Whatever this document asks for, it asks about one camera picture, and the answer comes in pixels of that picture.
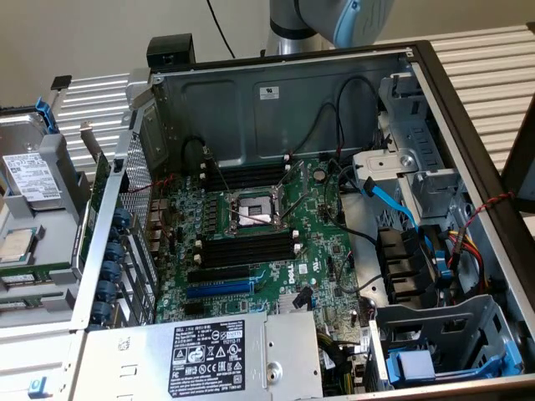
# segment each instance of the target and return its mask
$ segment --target blue tab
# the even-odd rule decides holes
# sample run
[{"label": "blue tab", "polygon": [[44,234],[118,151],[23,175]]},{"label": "blue tab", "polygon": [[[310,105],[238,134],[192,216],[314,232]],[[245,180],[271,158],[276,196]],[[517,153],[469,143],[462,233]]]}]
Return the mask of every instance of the blue tab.
[{"label": "blue tab", "polygon": [[28,397],[30,399],[47,398],[48,395],[44,393],[44,385],[46,383],[47,383],[46,376],[32,380],[28,387]]},{"label": "blue tab", "polygon": [[58,134],[58,125],[56,124],[56,119],[54,118],[54,115],[52,114],[52,110],[50,109],[48,103],[44,102],[43,98],[39,98],[37,99],[37,103],[35,104],[35,109],[43,116],[44,123],[47,125],[48,132],[50,134]]}]

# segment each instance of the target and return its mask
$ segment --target pcie slot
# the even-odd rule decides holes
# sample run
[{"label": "pcie slot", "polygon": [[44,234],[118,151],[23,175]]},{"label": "pcie slot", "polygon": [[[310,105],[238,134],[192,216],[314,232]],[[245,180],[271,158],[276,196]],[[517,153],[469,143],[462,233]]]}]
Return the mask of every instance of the pcie slot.
[{"label": "pcie slot", "polygon": [[249,280],[188,287],[186,289],[186,296],[188,298],[218,297],[221,295],[242,294],[244,292],[254,292],[254,284]]},{"label": "pcie slot", "polygon": [[237,266],[219,270],[198,270],[187,273],[187,282],[224,282],[226,280],[238,280],[249,278],[249,267]]}]

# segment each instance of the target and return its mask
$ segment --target metal panel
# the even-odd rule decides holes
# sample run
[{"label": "metal panel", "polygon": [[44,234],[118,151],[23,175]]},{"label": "metal panel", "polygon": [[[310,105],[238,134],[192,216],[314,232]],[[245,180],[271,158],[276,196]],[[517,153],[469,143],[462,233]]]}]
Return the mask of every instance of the metal panel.
[{"label": "metal panel", "polygon": [[[200,327],[197,330],[206,332],[211,330],[209,325],[212,323],[235,321],[244,321],[244,330],[240,334],[245,348],[244,390],[180,399],[267,401],[322,397],[313,314],[266,316],[263,312],[91,332],[74,399],[122,399],[121,396],[124,399],[173,399],[168,385],[173,349],[176,348],[176,327],[190,327],[190,332],[193,327]],[[226,333],[213,332],[216,331],[217,337],[211,334],[211,338],[217,350],[218,338]],[[204,355],[203,352],[203,360],[197,365],[190,361],[188,366],[201,369],[204,365],[202,369],[205,369],[211,363],[208,362],[209,355],[206,361]],[[198,377],[209,385],[210,378]]]}]

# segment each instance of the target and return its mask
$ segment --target red wire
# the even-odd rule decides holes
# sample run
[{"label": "red wire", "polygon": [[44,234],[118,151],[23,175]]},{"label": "red wire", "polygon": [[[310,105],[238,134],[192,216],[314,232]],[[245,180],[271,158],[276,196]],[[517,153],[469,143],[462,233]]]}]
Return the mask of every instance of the red wire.
[{"label": "red wire", "polygon": [[141,188],[135,188],[134,190],[129,190],[128,193],[129,194],[134,194],[136,192],[141,192],[143,190],[146,190],[147,188],[152,188],[154,186],[160,186],[160,185],[166,186],[171,181],[173,181],[175,178],[176,178],[175,175],[171,174],[167,178],[165,178],[164,180],[155,181],[155,182],[150,183],[148,185],[142,186]]},{"label": "red wire", "polygon": [[477,214],[480,211],[483,211],[484,209],[488,209],[489,207],[494,206],[496,203],[503,201],[507,198],[514,199],[515,194],[512,191],[507,192],[506,194],[500,194],[498,196],[494,196],[493,198],[487,200],[483,205],[479,206],[476,211],[474,211],[473,216],[470,218],[469,221],[466,222],[465,228],[468,228],[468,226],[476,219]]}]

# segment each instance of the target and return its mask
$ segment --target green circuit board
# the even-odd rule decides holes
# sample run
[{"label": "green circuit board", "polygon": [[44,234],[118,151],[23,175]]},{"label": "green circuit board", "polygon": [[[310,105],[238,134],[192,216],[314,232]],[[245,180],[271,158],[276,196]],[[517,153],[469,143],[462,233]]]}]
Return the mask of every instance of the green circuit board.
[{"label": "green circuit board", "polygon": [[[253,264],[252,276],[261,277],[254,294],[238,294],[221,297],[187,299],[187,273],[198,269],[193,263],[193,248],[197,234],[211,239],[227,237],[228,203],[223,193],[205,193],[192,178],[177,181],[170,187],[166,197],[178,210],[171,217],[172,225],[182,229],[182,241],[176,245],[176,253],[171,255],[163,241],[160,247],[160,298],[157,303],[156,322],[177,322],[201,317],[218,317],[235,313],[281,312],[279,309],[291,305],[298,291],[304,286],[313,289],[313,310],[318,327],[327,328],[334,338],[357,341],[359,330],[350,326],[350,313],[357,308],[354,295],[343,294],[329,275],[327,260],[332,257],[339,269],[350,252],[349,235],[336,226],[326,223],[318,208],[324,203],[324,186],[313,179],[317,168],[327,169],[327,163],[305,160],[308,170],[308,195],[288,218],[288,227],[299,232],[299,242],[303,250],[295,260]],[[328,203],[332,214],[336,205],[336,176],[328,187]],[[299,170],[284,186],[283,206],[292,205],[303,194],[302,174]],[[262,189],[255,189],[262,194]],[[217,205],[216,222],[208,221],[208,208]],[[215,232],[208,233],[209,226]],[[273,231],[272,226],[257,226],[243,229],[238,235],[251,235]],[[353,267],[346,264],[342,273],[342,283],[346,287],[355,286]],[[202,302],[204,315],[187,316],[183,305],[188,302]]]}]

